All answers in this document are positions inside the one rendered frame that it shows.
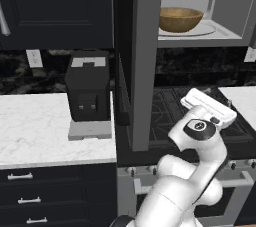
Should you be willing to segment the black hob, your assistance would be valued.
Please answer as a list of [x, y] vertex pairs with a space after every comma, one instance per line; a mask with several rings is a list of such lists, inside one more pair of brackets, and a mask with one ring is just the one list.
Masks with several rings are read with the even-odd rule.
[[[155, 88], [152, 99], [151, 126], [149, 130], [149, 150], [133, 152], [130, 148], [128, 127], [116, 126], [117, 165], [119, 167], [155, 165], [158, 160], [171, 154], [191, 163], [198, 163], [199, 159], [194, 150], [180, 152], [168, 138], [168, 132], [188, 110], [180, 103], [180, 99], [187, 94], [190, 87]], [[236, 120], [221, 131], [222, 139], [228, 150], [229, 160], [256, 159], [256, 131], [240, 112]]]

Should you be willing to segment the grey microwave oven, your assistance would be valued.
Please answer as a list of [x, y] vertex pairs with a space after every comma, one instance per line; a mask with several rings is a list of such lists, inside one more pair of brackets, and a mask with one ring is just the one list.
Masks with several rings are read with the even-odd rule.
[[161, 0], [161, 5], [200, 10], [200, 22], [210, 23], [216, 31], [194, 37], [159, 35], [160, 48], [247, 46], [256, 27], [256, 0]]

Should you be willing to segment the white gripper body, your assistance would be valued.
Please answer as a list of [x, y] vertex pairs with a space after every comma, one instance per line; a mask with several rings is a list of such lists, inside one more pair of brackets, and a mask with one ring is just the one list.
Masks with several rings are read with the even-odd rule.
[[234, 110], [196, 88], [190, 89], [180, 102], [188, 110], [200, 106], [200, 110], [195, 115], [212, 122], [219, 129], [229, 127], [237, 118], [237, 113]]

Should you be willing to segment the white microwave turntable plate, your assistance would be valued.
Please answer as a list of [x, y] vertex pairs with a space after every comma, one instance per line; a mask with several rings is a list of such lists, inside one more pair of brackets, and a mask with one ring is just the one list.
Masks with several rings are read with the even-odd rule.
[[163, 37], [194, 37], [209, 35], [216, 31], [216, 28], [208, 22], [202, 21], [193, 29], [187, 32], [167, 32], [159, 29], [159, 35]]

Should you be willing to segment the wooden bowl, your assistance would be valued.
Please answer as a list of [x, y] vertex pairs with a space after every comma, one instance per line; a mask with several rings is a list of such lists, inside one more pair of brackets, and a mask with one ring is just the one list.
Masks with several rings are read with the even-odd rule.
[[159, 26], [163, 31], [184, 33], [195, 28], [203, 16], [203, 12], [191, 8], [162, 7]]

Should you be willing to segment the dark wall cupboard door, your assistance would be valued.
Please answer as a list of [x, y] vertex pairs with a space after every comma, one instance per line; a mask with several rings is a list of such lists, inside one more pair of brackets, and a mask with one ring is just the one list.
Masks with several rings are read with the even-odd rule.
[[112, 0], [0, 0], [11, 34], [4, 50], [113, 46]]

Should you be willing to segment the black coffee machine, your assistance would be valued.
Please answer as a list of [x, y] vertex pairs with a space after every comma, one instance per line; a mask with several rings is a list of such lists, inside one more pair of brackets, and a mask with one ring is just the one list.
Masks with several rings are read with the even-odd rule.
[[109, 53], [75, 51], [65, 75], [70, 141], [111, 137]]

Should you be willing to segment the silver oven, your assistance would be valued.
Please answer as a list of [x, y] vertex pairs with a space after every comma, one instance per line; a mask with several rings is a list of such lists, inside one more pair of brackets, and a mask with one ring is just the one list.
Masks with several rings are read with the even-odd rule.
[[[230, 168], [230, 163], [236, 162], [235, 170]], [[198, 201], [195, 208], [195, 217], [203, 227], [233, 227], [238, 215], [247, 200], [253, 186], [256, 184], [256, 167], [247, 165], [246, 160], [232, 160], [221, 169], [205, 193]], [[135, 217], [147, 194], [136, 195], [133, 180], [139, 178], [142, 186], [152, 186], [158, 179], [158, 174], [153, 175], [151, 166], [122, 167], [117, 170], [118, 177], [118, 215]], [[130, 175], [130, 169], [136, 168], [134, 177]], [[254, 180], [253, 186], [226, 187], [220, 184], [220, 180], [237, 179], [241, 171], [248, 171]]]

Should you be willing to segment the white wall socket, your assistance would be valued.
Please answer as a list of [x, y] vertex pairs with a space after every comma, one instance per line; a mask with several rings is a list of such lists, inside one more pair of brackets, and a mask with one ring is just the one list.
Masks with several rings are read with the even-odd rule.
[[253, 63], [256, 62], [256, 49], [249, 47], [247, 49], [245, 58], [244, 58], [245, 63]]
[[29, 66], [31, 68], [43, 67], [43, 62], [42, 62], [41, 53], [39, 49], [27, 50], [26, 54], [27, 54]]

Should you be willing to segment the dark drawer front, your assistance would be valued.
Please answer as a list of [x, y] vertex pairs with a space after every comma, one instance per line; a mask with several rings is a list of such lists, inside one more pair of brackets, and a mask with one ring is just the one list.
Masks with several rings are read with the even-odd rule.
[[[33, 174], [33, 179], [12, 181], [7, 179], [7, 176], [11, 173], [14, 175], [24, 175], [29, 172]], [[115, 178], [116, 165], [114, 163], [0, 170], [0, 183], [20, 181], [54, 181], [60, 179], [100, 182], [113, 181]]]
[[78, 201], [100, 204], [115, 202], [116, 191], [109, 182], [0, 188], [0, 206], [22, 205], [18, 204], [18, 199], [37, 197], [41, 198], [41, 203]]
[[[0, 227], [108, 227], [117, 216], [113, 204], [25, 206], [0, 210]], [[47, 217], [47, 223], [26, 220]]]

